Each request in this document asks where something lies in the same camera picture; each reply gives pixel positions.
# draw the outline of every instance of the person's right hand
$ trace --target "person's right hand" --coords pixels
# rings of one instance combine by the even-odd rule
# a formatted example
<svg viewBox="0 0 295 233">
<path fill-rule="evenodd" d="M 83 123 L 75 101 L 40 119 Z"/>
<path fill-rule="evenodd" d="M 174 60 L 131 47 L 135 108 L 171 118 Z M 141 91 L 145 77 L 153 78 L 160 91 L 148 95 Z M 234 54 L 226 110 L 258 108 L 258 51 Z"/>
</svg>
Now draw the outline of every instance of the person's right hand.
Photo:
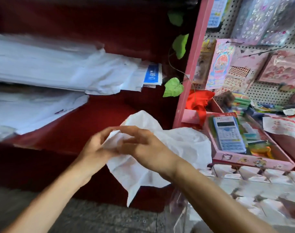
<svg viewBox="0 0 295 233">
<path fill-rule="evenodd" d="M 149 130 L 137 126 L 120 126 L 114 129 L 132 136 L 119 144 L 119 153 L 130 154 L 145 168 L 159 173 L 166 180 L 172 180 L 182 158 L 168 149 Z"/>
</svg>

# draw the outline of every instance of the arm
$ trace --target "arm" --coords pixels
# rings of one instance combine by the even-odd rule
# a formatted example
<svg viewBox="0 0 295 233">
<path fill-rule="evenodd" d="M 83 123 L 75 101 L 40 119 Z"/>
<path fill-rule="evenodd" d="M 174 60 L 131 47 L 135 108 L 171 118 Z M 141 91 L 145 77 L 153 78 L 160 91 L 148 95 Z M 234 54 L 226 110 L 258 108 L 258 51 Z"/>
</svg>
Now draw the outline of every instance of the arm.
<svg viewBox="0 0 295 233">
<path fill-rule="evenodd" d="M 117 152 L 101 149 L 113 128 L 92 136 L 77 159 L 39 194 L 4 233 L 48 232 L 74 193 Z"/>
<path fill-rule="evenodd" d="M 150 131 L 136 126 L 121 126 L 118 129 L 133 136 L 120 144 L 119 152 L 132 155 L 142 166 L 174 183 L 215 233 L 277 233 L 191 164 L 170 151 Z"/>
</svg>

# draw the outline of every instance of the hand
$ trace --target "hand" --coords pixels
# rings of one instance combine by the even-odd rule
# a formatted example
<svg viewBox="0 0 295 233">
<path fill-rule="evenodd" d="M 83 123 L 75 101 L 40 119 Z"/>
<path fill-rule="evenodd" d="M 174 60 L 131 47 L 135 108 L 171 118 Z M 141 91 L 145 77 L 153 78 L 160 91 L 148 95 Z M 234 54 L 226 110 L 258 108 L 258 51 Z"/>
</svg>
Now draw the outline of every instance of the hand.
<svg viewBox="0 0 295 233">
<path fill-rule="evenodd" d="M 75 170 L 83 178 L 85 185 L 91 176 L 98 172 L 108 160 L 118 155 L 117 150 L 103 149 L 101 145 L 107 139 L 113 127 L 108 127 L 93 135 L 85 144 L 76 160 L 70 165 L 70 170 Z"/>
<path fill-rule="evenodd" d="M 121 133 L 133 136 L 117 147 L 121 154 L 130 154 L 142 166 L 172 180 L 177 164 L 183 159 L 168 149 L 152 132 L 137 126 L 115 127 Z"/>
</svg>

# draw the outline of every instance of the stone floor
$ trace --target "stone floor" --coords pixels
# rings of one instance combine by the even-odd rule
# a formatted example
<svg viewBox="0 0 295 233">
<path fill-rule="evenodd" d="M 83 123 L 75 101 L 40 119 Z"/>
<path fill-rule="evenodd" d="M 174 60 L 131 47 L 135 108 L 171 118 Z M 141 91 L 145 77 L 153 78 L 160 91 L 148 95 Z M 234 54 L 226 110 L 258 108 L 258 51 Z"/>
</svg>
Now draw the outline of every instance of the stone floor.
<svg viewBox="0 0 295 233">
<path fill-rule="evenodd" d="M 37 193 L 0 187 L 0 230 L 29 205 Z M 165 233 L 164 214 L 71 199 L 50 233 Z"/>
</svg>

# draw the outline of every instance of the calculator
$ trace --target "calculator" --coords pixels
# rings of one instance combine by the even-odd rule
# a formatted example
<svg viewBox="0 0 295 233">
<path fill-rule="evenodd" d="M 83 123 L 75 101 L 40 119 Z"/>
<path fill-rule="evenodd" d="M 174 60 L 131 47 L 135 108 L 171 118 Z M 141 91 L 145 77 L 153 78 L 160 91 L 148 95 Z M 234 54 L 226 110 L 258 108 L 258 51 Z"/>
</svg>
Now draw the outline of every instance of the calculator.
<svg viewBox="0 0 295 233">
<path fill-rule="evenodd" d="M 239 132 L 235 117 L 214 117 L 213 122 L 218 134 L 221 150 L 234 153 L 246 153 L 246 147 Z"/>
<path fill-rule="evenodd" d="M 219 27 L 227 0 L 214 0 L 207 28 Z"/>
</svg>

